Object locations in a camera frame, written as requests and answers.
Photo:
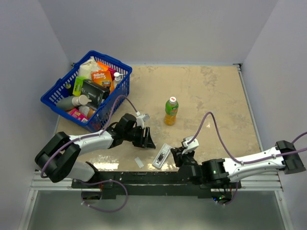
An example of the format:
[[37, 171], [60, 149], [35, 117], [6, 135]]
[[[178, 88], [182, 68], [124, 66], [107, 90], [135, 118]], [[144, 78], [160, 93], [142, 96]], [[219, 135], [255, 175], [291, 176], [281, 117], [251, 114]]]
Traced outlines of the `white remote control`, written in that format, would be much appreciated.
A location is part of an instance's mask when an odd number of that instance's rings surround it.
[[157, 156], [155, 157], [152, 166], [161, 169], [164, 162], [166, 161], [168, 155], [170, 154], [171, 146], [168, 144], [164, 144], [161, 149], [159, 150]]

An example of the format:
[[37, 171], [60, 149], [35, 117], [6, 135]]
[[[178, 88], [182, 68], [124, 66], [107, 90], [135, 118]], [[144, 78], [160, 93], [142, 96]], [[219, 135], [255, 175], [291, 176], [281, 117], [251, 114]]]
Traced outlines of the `white battery compartment cover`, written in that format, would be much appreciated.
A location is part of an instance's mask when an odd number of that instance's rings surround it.
[[139, 157], [135, 158], [135, 162], [137, 163], [139, 168], [143, 168], [144, 164]]

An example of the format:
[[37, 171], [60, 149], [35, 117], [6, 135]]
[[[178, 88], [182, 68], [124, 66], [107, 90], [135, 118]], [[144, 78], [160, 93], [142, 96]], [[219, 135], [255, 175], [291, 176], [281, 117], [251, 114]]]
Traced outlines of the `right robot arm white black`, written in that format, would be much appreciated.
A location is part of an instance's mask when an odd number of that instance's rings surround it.
[[306, 170], [300, 156], [306, 148], [296, 150], [293, 143], [282, 140], [260, 153], [240, 158], [211, 159], [198, 164], [195, 151], [185, 147], [172, 148], [175, 165], [179, 168], [179, 179], [207, 188], [234, 187], [240, 180], [266, 172], [283, 171], [294, 174]]

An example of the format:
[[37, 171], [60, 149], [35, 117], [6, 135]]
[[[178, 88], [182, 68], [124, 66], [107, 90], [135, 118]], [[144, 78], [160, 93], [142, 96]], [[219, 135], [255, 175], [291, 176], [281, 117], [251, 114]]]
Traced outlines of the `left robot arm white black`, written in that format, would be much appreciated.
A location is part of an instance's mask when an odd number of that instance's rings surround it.
[[37, 154], [35, 163], [43, 177], [48, 177], [54, 183], [71, 178], [94, 188], [99, 184], [98, 169], [89, 162], [79, 162], [77, 158], [95, 150], [112, 149], [123, 141], [129, 141], [138, 148], [155, 149], [150, 128], [144, 125], [148, 119], [148, 114], [125, 114], [105, 131], [79, 136], [58, 132]]

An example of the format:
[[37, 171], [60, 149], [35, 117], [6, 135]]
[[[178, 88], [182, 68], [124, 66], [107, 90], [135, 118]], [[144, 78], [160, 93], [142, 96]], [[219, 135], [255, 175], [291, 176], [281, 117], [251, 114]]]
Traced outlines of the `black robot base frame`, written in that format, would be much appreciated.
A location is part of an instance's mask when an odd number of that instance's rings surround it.
[[82, 189], [85, 199], [115, 199], [117, 196], [226, 196], [241, 188], [238, 183], [192, 184], [182, 181], [177, 172], [96, 172], [89, 182], [74, 179], [72, 188]]

